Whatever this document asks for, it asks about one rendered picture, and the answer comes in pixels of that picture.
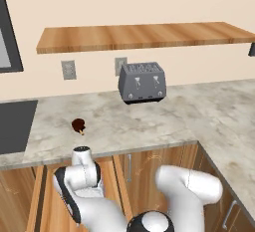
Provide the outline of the black hob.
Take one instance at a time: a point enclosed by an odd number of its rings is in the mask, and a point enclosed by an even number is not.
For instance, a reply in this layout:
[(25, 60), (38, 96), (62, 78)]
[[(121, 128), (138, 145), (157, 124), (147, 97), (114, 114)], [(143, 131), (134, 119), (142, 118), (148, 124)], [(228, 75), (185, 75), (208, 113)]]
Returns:
[(0, 154), (26, 149), (37, 101), (0, 104)]

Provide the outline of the dark framed window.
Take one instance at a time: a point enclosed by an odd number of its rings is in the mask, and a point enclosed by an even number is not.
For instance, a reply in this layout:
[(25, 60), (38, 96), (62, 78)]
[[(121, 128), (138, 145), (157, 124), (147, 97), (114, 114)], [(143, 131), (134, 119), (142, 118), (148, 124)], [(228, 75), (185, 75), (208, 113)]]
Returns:
[(0, 73), (23, 72), (11, 17), (6, 0), (0, 0)]

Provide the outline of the grey wall outlet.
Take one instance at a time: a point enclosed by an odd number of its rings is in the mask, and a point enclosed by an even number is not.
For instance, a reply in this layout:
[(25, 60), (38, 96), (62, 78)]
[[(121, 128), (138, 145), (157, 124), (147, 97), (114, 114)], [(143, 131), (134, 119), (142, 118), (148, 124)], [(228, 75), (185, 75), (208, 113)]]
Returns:
[(75, 62), (62, 61), (61, 64), (62, 64), (63, 78), (65, 80), (75, 80), (77, 78)]
[(127, 57), (115, 58), (115, 72), (117, 76), (121, 72), (122, 65), (126, 64), (127, 62), (128, 62)]

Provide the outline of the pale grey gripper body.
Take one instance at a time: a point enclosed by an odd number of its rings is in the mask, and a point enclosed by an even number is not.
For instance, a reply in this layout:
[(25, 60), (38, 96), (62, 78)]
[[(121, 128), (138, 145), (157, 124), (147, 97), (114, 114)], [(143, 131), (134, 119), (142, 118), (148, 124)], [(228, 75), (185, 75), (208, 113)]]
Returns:
[(93, 198), (93, 197), (100, 198), (105, 196), (104, 190), (99, 186), (78, 189), (75, 191), (75, 193), (79, 197), (83, 197), (83, 198)]

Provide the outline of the wooden cupboard under hob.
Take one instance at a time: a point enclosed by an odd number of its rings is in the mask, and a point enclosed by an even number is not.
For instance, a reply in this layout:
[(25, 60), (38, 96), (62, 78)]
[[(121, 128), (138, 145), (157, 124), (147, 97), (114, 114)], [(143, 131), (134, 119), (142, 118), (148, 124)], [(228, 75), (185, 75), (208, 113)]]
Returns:
[(25, 232), (34, 183), (31, 168), (0, 170), (0, 232)]

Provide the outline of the wooden corner cupboard door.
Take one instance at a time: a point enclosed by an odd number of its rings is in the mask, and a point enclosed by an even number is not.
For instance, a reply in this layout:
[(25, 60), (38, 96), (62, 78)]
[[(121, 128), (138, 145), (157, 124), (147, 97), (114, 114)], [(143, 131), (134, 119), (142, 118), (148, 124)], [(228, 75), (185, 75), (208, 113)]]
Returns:
[[(248, 214), (241, 207), (241, 203), (234, 195), (233, 190), (199, 144), (196, 146), (193, 168), (216, 176), (223, 186), (220, 200), (216, 204), (209, 204), (204, 207), (205, 232), (255, 232), (255, 225), (249, 220)], [(237, 204), (233, 207), (228, 218), (226, 231), (222, 229), (222, 223), (233, 200), (236, 200)]]

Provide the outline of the wooden wall shelf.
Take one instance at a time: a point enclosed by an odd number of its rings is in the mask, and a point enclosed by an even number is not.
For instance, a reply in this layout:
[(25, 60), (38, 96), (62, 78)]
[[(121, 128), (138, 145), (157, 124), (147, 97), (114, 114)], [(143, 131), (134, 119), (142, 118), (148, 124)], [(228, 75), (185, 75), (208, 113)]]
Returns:
[(36, 51), (57, 54), (255, 43), (255, 34), (225, 22), (46, 28)]

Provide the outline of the brown round item with stick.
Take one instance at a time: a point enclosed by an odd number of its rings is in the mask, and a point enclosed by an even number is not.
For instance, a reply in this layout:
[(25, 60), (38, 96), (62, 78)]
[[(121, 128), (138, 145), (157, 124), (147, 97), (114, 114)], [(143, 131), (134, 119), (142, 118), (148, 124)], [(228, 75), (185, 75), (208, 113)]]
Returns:
[(84, 130), (86, 128), (85, 121), (82, 118), (76, 118), (72, 121), (72, 128), (74, 131), (79, 134), (84, 134)]

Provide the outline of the grey toaster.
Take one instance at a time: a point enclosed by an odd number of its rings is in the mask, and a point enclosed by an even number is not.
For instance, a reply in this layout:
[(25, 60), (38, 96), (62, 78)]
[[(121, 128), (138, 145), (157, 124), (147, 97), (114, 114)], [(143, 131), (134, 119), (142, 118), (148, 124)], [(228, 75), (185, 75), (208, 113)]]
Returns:
[(127, 104), (159, 102), (166, 96), (166, 81), (157, 62), (122, 65), (119, 92)]

